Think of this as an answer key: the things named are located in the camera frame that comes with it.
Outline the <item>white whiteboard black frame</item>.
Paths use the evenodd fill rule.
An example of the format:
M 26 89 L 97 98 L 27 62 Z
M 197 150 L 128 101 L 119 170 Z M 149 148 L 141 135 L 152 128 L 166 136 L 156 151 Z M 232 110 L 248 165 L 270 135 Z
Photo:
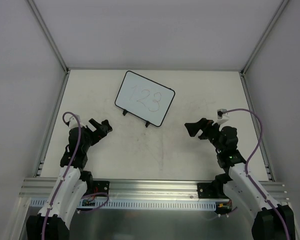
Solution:
M 114 104 L 149 124 L 160 127 L 175 95 L 173 89 L 128 70 Z

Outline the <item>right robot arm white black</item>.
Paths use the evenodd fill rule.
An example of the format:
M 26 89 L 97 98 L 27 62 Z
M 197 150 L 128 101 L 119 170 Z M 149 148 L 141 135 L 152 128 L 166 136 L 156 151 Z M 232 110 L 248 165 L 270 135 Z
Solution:
M 202 118 L 185 123 L 190 137 L 208 140 L 214 147 L 218 165 L 224 170 L 211 182 L 207 191 L 229 198 L 251 226 L 255 240 L 294 240 L 295 218 L 288 205 L 275 200 L 248 169 L 248 161 L 238 150 L 237 129 L 220 127 L 218 122 Z

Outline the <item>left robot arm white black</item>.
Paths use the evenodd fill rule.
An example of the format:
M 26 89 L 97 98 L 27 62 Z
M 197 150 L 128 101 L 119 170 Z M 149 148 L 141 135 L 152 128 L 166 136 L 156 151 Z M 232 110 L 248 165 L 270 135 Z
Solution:
M 79 123 L 75 117 L 66 121 L 69 127 L 68 145 L 60 160 L 56 183 L 48 199 L 37 215 L 26 221 L 29 240 L 68 240 L 72 218 L 78 212 L 81 200 L 104 197 L 103 207 L 109 202 L 109 191 L 93 180 L 92 173 L 84 169 L 88 161 L 88 150 L 113 130 L 108 120 L 98 123 L 93 118 L 89 123 Z

